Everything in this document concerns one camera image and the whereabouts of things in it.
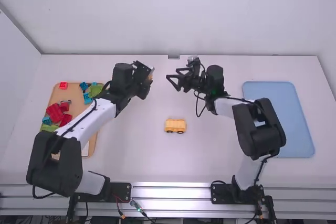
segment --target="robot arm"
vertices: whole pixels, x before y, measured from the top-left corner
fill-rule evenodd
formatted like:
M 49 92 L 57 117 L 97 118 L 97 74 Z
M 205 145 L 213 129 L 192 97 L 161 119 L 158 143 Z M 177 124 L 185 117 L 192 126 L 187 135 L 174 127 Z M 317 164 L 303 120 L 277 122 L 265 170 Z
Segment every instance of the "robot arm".
M 114 119 L 134 96 L 145 99 L 152 84 L 154 68 L 141 62 L 118 63 L 112 80 L 107 82 L 93 104 L 67 125 L 54 132 L 41 131 L 34 140 L 27 171 L 27 182 L 65 197 L 76 193 L 94 195 L 97 200 L 109 197 L 110 178 L 83 172 L 81 150 L 91 135 Z M 59 160 L 52 154 L 59 155 Z
M 214 115 L 223 115 L 235 120 L 239 145 L 245 154 L 238 172 L 232 177 L 231 184 L 220 180 L 212 183 L 212 203 L 255 204 L 256 214 L 261 217 L 261 208 L 256 202 L 263 201 L 267 203 L 266 207 L 271 209 L 269 211 L 274 213 L 269 200 L 271 197 L 264 196 L 263 187 L 257 185 L 267 159 L 278 155 L 280 148 L 286 144 L 284 130 L 269 99 L 251 101 L 231 97 L 224 90 L 222 67 L 212 65 L 205 70 L 198 57 L 189 57 L 186 68 L 178 68 L 176 73 L 167 75 L 166 78 L 177 91 L 183 88 L 186 93 L 191 89 L 194 90 L 194 94 L 203 93 L 207 110 Z M 269 216 L 272 218 L 271 222 L 276 223 L 275 215 Z

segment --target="blue tray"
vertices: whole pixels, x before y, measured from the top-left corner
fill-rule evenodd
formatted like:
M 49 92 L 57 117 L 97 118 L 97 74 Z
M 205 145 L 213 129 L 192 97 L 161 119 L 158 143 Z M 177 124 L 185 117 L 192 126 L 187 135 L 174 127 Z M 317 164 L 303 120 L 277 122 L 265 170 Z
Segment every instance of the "blue tray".
M 247 81 L 243 84 L 245 99 L 268 98 L 285 131 L 287 142 L 277 157 L 311 157 L 313 141 L 295 86 L 290 82 Z

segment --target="tabletop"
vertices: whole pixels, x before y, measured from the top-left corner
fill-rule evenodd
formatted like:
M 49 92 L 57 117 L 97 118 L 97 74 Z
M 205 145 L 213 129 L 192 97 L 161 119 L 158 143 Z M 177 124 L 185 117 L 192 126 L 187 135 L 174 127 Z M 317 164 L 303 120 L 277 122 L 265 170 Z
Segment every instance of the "tabletop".
M 30 150 L 55 83 L 106 82 L 116 63 L 134 60 L 155 67 L 151 91 L 145 100 L 133 98 L 116 119 L 100 129 L 93 156 L 83 160 L 84 169 L 102 173 L 112 181 L 150 183 L 151 187 L 155 183 L 186 183 L 188 188 L 194 188 L 198 183 L 205 186 L 216 179 L 230 181 L 243 158 L 234 121 L 208 111 L 197 118 L 193 93 L 175 91 L 165 78 L 166 74 L 175 73 L 176 68 L 184 67 L 187 57 L 42 56 L 0 162 L 0 184 L 25 184 Z M 317 57 L 199 57 L 205 67 L 216 64 L 224 68 L 225 89 L 235 97 L 242 97 L 241 88 L 246 81 L 289 81 L 295 85 L 316 152 L 312 158 L 271 159 L 261 177 L 264 186 L 271 190 L 336 188 L 336 170 L 330 168 L 336 163 L 333 141 L 336 102 Z M 164 121 L 168 118 L 185 119 L 187 131 L 181 135 L 165 133 Z M 336 200 L 334 191 L 321 200 L 330 195 Z M 336 205 L 331 207 L 324 212 L 336 211 Z

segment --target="white table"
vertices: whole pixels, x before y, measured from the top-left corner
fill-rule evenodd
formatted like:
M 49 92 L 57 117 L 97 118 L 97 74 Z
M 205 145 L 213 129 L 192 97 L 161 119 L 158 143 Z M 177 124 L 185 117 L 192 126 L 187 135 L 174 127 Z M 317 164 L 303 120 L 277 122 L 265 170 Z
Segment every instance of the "white table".
M 209 183 L 230 181 L 243 157 L 233 120 L 209 112 L 195 116 L 192 92 L 176 92 L 165 75 L 184 67 L 167 56 L 46 55 L 42 56 L 25 106 L 0 162 L 0 214 L 64 215 L 68 199 L 55 196 L 33 200 L 25 185 L 30 150 L 51 91 L 59 81 L 106 82 L 117 62 L 143 61 L 155 67 L 151 92 L 142 101 L 132 99 L 113 121 L 101 128 L 84 169 L 112 181 L 133 182 L 132 196 L 149 216 L 250 218 L 252 206 L 212 205 Z M 336 102 L 317 57 L 200 56 L 205 67 L 224 68 L 225 89 L 242 97 L 245 81 L 290 81 L 297 93 L 316 153 L 312 158 L 273 158 L 261 178 L 275 200 L 278 218 L 336 219 Z M 165 119 L 185 118 L 187 132 L 163 132 Z M 78 214 L 85 214 L 79 204 Z M 127 216 L 138 216 L 128 205 Z M 118 215 L 115 204 L 89 204 L 91 215 Z

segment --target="wooden board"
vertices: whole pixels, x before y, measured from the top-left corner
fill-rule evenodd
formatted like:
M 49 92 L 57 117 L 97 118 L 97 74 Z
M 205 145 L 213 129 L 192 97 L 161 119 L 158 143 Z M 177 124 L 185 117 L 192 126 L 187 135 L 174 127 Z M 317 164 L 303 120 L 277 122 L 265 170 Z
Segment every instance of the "wooden board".
M 84 110 L 86 110 L 90 106 L 90 104 L 87 104 L 87 105 L 84 104 L 83 91 L 80 88 L 79 84 L 80 84 L 79 82 L 69 82 L 68 89 L 66 90 L 58 88 L 59 83 L 56 84 L 51 93 L 48 106 L 54 103 L 59 103 L 60 101 L 71 100 L 69 111 L 65 113 L 72 115 L 72 119 L 77 117 L 80 113 L 82 113 Z M 98 132 L 96 132 L 90 138 L 89 146 L 88 146 L 88 149 L 89 149 L 88 155 L 86 154 L 83 155 L 84 152 L 82 152 L 82 157 L 90 157 L 93 155 L 95 151 L 94 148 L 96 147 L 97 134 Z

